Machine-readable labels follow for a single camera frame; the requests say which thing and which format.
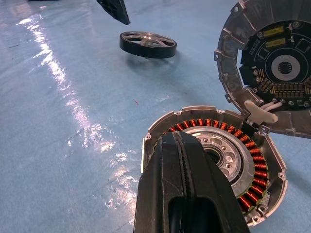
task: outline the small wheel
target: small wheel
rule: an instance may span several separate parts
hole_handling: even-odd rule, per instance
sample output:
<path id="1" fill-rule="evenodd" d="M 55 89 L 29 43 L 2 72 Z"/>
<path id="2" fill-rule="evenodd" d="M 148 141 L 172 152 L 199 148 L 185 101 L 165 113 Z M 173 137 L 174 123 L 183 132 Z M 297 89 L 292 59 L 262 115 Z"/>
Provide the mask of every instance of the small wheel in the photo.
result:
<path id="1" fill-rule="evenodd" d="M 162 35 L 148 32 L 124 32 L 120 35 L 120 48 L 145 58 L 169 58 L 176 53 L 177 43 Z"/>

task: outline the glossy floor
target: glossy floor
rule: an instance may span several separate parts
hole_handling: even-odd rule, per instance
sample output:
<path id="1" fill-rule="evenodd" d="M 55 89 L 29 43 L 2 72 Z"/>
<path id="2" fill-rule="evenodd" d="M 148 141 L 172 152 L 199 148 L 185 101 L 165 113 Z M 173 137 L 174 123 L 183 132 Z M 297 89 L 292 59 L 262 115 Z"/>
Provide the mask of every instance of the glossy floor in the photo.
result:
<path id="1" fill-rule="evenodd" d="M 227 103 L 213 52 L 234 0 L 0 0 L 0 232 L 130 233 L 141 142 L 164 113 Z M 119 49 L 124 31 L 178 42 L 172 59 Z M 273 135 L 288 166 L 280 208 L 254 233 L 309 232 L 310 140 Z"/>

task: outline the black circuit board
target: black circuit board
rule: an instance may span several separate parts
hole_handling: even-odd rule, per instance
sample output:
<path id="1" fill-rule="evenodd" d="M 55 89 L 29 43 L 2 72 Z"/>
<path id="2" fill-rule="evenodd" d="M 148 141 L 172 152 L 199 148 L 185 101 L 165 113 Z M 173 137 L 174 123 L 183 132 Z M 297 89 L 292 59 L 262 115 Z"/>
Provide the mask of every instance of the black circuit board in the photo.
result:
<path id="1" fill-rule="evenodd" d="M 282 110 L 311 103 L 311 24 L 284 21 L 251 37 L 242 50 L 244 85 L 265 102 L 281 101 Z"/>

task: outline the white plastic clip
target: white plastic clip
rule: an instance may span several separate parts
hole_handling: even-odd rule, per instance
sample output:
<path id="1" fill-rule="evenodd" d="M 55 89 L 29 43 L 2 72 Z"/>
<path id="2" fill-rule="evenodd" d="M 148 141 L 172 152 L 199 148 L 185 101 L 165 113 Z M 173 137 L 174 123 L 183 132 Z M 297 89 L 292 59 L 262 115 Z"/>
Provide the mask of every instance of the white plastic clip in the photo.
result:
<path id="1" fill-rule="evenodd" d="M 278 121 L 277 115 L 269 113 L 266 110 L 258 107 L 252 101 L 247 100 L 244 102 L 246 109 L 250 112 L 248 119 L 258 125 L 263 122 L 276 123 Z"/>

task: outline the copper winding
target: copper winding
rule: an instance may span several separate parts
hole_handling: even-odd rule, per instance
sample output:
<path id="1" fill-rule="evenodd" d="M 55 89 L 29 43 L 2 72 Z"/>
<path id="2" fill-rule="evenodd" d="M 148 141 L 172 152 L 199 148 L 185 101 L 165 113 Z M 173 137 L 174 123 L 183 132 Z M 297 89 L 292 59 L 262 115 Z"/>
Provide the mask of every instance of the copper winding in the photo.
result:
<path id="1" fill-rule="evenodd" d="M 182 131 L 184 128 L 181 126 L 181 124 L 176 124 L 175 128 L 177 128 L 177 130 Z"/>
<path id="2" fill-rule="evenodd" d="M 267 187 L 267 182 L 265 180 L 259 179 L 259 178 L 254 178 L 254 183 L 262 186 L 262 187 Z"/>
<path id="3" fill-rule="evenodd" d="M 196 126 L 196 120 L 190 120 L 189 123 L 192 127 Z"/>
<path id="4" fill-rule="evenodd" d="M 220 125 L 220 129 L 221 130 L 226 130 L 227 129 L 227 126 L 228 126 L 228 124 L 227 123 L 222 123 L 221 125 Z"/>
<path id="5" fill-rule="evenodd" d="M 262 178 L 268 178 L 268 172 L 266 171 L 255 171 L 255 176 L 259 176 Z"/>
<path id="6" fill-rule="evenodd" d="M 251 153 L 251 155 L 261 154 L 261 151 L 259 148 L 250 149 L 249 152 Z"/>
<path id="7" fill-rule="evenodd" d="M 228 132 L 228 133 L 234 133 L 234 132 L 235 132 L 235 127 L 232 126 L 232 125 L 230 125 L 230 126 L 229 126 L 229 129 L 227 129 L 227 132 Z"/>
<path id="8" fill-rule="evenodd" d="M 254 162 L 265 162 L 265 159 L 262 155 L 255 155 L 253 156 Z"/>
<path id="9" fill-rule="evenodd" d="M 251 207 L 252 207 L 252 204 L 249 200 L 247 200 L 245 197 L 240 197 L 239 198 L 240 202 L 241 202 L 241 205 L 248 211 Z"/>
<path id="10" fill-rule="evenodd" d="M 203 120 L 202 120 L 202 119 L 198 119 L 198 120 L 197 120 L 197 125 L 203 126 L 203 125 L 204 125 Z"/>
<path id="11" fill-rule="evenodd" d="M 251 140 L 251 138 L 247 135 L 244 135 L 243 137 L 240 138 L 241 142 L 243 143 L 246 143 L 248 142 L 249 140 Z"/>
<path id="12" fill-rule="evenodd" d="M 182 124 L 184 125 L 185 128 L 189 128 L 190 125 L 188 124 L 188 122 L 185 120 L 182 122 Z"/>
<path id="13" fill-rule="evenodd" d="M 256 192 L 257 194 L 260 194 L 262 196 L 264 190 L 258 186 L 253 185 L 251 187 L 251 190 L 253 190 L 254 192 Z"/>
<path id="14" fill-rule="evenodd" d="M 175 132 L 175 131 L 176 131 L 176 129 L 175 129 L 175 128 L 174 128 L 174 126 L 173 126 L 173 127 L 170 127 L 169 131 L 171 131 L 171 132 Z"/>
<path id="15" fill-rule="evenodd" d="M 266 164 L 257 164 L 255 163 L 255 169 L 259 169 L 259 170 L 266 170 L 267 169 L 267 165 Z"/>
<path id="16" fill-rule="evenodd" d="M 240 137 L 242 136 L 243 131 L 242 130 L 236 130 L 236 132 L 233 134 L 235 137 Z"/>
<path id="17" fill-rule="evenodd" d="M 256 146 L 256 143 L 254 141 L 250 141 L 245 144 L 246 148 L 251 149 L 252 147 Z"/>
<path id="18" fill-rule="evenodd" d="M 204 122 L 205 126 L 211 126 L 212 125 L 212 121 L 210 119 L 206 119 Z"/>
<path id="19" fill-rule="evenodd" d="M 213 121 L 213 127 L 218 128 L 219 127 L 219 121 L 217 121 L 217 120 Z"/>
<path id="20" fill-rule="evenodd" d="M 247 193 L 245 193 L 245 195 L 255 204 L 257 204 L 257 202 L 259 201 L 259 197 L 257 197 L 256 194 L 252 193 L 251 191 L 248 191 Z"/>

